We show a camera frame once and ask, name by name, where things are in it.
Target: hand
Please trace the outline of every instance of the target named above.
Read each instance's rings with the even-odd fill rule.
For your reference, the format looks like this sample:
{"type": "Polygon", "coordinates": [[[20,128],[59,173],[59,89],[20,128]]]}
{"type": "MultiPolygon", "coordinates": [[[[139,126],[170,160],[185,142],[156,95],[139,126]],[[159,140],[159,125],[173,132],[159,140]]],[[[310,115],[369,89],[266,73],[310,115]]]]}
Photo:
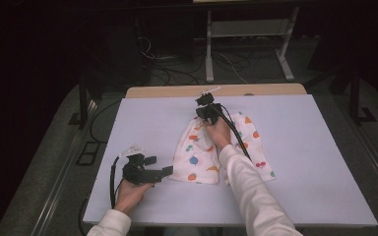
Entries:
{"type": "Polygon", "coordinates": [[[132,209],[143,198],[144,193],[154,185],[155,183],[135,185],[124,179],[119,186],[118,198],[114,209],[130,215],[132,209]]]}
{"type": "Polygon", "coordinates": [[[207,121],[204,121],[205,129],[208,136],[218,146],[218,148],[224,148],[231,144],[231,136],[229,134],[229,126],[222,118],[219,118],[215,125],[211,125],[207,121]]]}

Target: white sleeve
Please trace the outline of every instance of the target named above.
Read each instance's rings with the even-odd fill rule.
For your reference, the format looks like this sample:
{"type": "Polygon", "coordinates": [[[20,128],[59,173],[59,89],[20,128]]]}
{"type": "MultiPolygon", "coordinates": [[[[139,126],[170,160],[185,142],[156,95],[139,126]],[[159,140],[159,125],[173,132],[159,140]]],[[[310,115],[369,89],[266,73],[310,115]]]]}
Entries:
{"type": "Polygon", "coordinates": [[[125,236],[131,227],[131,219],[125,213],[109,209],[98,225],[92,227],[88,236],[125,236]]]}
{"type": "Polygon", "coordinates": [[[301,235],[246,156],[228,145],[220,152],[220,163],[227,171],[248,235],[301,235]]]}

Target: wooden table edge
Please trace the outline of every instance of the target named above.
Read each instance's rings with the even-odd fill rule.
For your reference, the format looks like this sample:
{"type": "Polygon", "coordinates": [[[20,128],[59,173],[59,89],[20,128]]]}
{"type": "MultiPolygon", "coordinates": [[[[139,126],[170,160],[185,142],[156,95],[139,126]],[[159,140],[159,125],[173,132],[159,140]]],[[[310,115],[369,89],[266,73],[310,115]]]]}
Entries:
{"type": "Polygon", "coordinates": [[[307,94],[301,84],[260,84],[260,85],[204,85],[179,87],[132,87],[127,90],[126,98],[143,97],[183,97],[200,96],[208,89],[220,89],[213,92],[214,96],[236,95],[294,95],[307,94]]]}

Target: floor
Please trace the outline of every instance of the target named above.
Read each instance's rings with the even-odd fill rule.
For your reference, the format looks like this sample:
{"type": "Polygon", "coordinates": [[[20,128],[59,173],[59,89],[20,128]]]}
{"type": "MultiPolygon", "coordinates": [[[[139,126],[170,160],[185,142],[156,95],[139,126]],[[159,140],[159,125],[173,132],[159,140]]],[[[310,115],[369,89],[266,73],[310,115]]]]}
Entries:
{"type": "MultiPolygon", "coordinates": [[[[215,84],[285,83],[275,56],[281,42],[275,37],[214,41],[215,84]]],[[[151,69],[149,86],[204,84],[205,48],[202,39],[194,43],[196,50],[192,58],[165,51],[150,52],[158,59],[151,69]]],[[[290,43],[286,59],[296,83],[305,84],[321,74],[307,69],[317,43],[318,38],[294,39],[290,43]]],[[[347,114],[348,90],[341,95],[331,94],[328,90],[331,81],[329,78],[315,85],[308,93],[313,94],[346,164],[378,220],[378,94],[369,84],[361,83],[360,106],[367,107],[377,121],[357,126],[347,114]]],[[[92,226],[81,221],[81,214],[124,95],[111,92],[102,100],[92,101],[90,120],[82,130],[77,125],[69,125],[72,115],[79,112],[78,88],[66,96],[1,221],[0,235],[83,235],[89,231],[92,226]],[[77,164],[79,159],[84,163],[92,162],[93,158],[92,165],[77,164]]],[[[378,226],[304,228],[302,233],[309,236],[378,235],[378,226]]],[[[130,235],[161,235],[161,229],[133,227],[130,235]]]]}

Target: left hand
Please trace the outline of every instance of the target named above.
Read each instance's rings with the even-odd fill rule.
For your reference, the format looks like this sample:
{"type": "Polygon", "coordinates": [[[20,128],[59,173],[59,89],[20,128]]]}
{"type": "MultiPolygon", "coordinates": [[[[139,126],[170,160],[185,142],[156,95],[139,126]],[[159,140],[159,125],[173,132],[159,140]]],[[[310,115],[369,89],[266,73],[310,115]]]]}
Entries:
{"type": "Polygon", "coordinates": [[[124,179],[119,186],[118,198],[114,209],[130,215],[133,208],[143,198],[144,193],[154,185],[155,183],[135,185],[124,179]]]}

